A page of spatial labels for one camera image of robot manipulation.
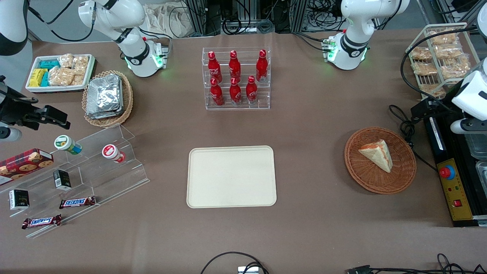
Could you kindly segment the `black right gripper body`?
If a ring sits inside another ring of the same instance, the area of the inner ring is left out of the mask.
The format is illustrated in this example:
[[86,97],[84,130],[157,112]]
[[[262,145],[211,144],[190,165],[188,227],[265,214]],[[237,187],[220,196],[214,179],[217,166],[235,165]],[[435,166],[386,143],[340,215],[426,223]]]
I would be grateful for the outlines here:
[[1,104],[0,104],[0,118],[1,122],[9,125],[14,125],[17,120],[22,119],[29,110],[29,104],[24,102],[16,101],[6,95],[11,95],[15,98],[26,98],[20,92],[11,89],[8,86],[1,86]]

